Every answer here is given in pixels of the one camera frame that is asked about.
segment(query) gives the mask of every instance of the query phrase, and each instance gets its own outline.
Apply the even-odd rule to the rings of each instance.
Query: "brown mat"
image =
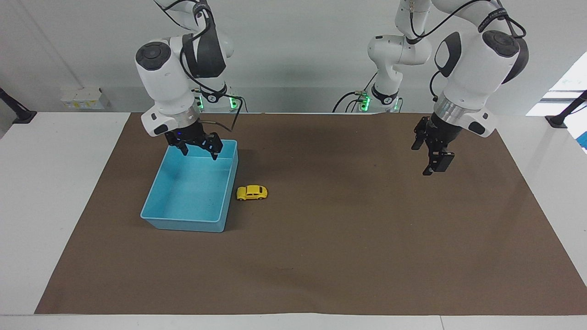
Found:
[[[587,288],[498,134],[421,175],[420,115],[244,115],[222,234],[140,211],[166,149],[131,115],[40,314],[587,314]],[[229,123],[227,115],[206,116]]]

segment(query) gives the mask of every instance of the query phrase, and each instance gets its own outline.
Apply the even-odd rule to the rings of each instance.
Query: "blue object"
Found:
[[[158,229],[223,232],[238,152],[235,140],[222,143],[216,160],[195,146],[187,146],[187,156],[168,147],[141,218]]]
[[[587,149],[587,132],[581,134],[581,136],[577,138],[577,142],[579,142],[583,148]]]

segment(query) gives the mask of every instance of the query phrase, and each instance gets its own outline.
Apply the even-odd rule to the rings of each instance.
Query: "yellow toy car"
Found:
[[[250,184],[237,189],[237,200],[262,200],[267,198],[267,188]]]

